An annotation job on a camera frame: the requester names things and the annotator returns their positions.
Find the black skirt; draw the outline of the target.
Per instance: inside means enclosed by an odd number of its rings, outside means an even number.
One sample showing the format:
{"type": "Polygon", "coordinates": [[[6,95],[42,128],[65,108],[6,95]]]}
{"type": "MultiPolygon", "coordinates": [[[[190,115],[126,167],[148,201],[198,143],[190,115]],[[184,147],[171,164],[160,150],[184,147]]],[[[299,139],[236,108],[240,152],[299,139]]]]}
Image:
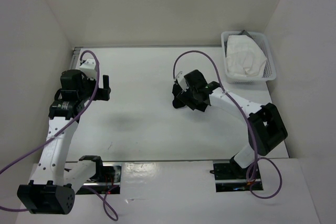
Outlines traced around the black skirt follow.
{"type": "Polygon", "coordinates": [[[172,94],[174,95],[172,105],[175,109],[180,109],[187,106],[191,110],[199,110],[204,112],[208,107],[206,103],[197,101],[193,97],[191,90],[187,89],[184,91],[177,82],[173,84],[172,94]]]}

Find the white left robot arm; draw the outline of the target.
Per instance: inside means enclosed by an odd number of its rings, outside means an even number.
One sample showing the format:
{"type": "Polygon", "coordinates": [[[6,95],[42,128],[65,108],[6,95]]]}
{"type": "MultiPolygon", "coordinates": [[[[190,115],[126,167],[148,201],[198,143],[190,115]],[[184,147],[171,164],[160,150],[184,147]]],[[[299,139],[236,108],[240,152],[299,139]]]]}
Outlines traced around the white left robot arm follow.
{"type": "Polygon", "coordinates": [[[111,89],[104,75],[103,87],[80,70],[61,74],[61,88],[49,108],[49,131],[38,166],[26,185],[20,185],[17,196],[31,214],[70,213],[76,192],[88,180],[98,182],[104,177],[100,156],[82,156],[70,171],[65,171],[72,137],[85,107],[92,101],[108,101],[111,89]]]}

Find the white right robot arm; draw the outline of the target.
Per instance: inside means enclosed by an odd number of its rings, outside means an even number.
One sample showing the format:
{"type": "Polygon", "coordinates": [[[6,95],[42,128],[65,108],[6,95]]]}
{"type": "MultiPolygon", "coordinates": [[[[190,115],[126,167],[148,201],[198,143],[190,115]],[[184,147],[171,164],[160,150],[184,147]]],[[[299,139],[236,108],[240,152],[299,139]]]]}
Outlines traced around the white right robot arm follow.
{"type": "Polygon", "coordinates": [[[218,82],[208,83],[199,70],[193,70],[186,75],[179,72],[175,77],[172,93],[173,106],[176,109],[187,106],[204,112],[208,106],[213,106],[248,122],[248,144],[229,161],[230,173],[235,178],[244,177],[255,157],[268,155],[288,136],[274,104],[262,105],[223,91],[218,82]]]}

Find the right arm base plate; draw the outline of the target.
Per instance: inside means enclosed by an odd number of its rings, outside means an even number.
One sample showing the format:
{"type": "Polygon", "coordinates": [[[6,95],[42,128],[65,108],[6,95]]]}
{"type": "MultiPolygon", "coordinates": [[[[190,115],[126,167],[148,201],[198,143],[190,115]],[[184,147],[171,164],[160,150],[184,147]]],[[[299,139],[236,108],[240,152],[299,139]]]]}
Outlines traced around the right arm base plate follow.
{"type": "Polygon", "coordinates": [[[214,176],[217,193],[249,191],[251,185],[257,191],[263,190],[259,169],[252,182],[246,179],[246,168],[233,168],[229,160],[213,161],[213,168],[209,172],[214,176]]]}

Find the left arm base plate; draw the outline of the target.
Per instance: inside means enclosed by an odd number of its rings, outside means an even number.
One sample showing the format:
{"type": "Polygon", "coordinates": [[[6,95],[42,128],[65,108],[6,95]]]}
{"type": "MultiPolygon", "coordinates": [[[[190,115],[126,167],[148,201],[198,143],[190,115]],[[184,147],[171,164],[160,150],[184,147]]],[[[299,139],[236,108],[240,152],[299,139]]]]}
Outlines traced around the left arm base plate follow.
{"type": "Polygon", "coordinates": [[[122,164],[115,162],[104,162],[103,172],[99,178],[88,178],[83,186],[76,192],[77,195],[91,195],[86,187],[93,189],[101,195],[118,195],[120,194],[120,184],[122,175],[122,164]]]}

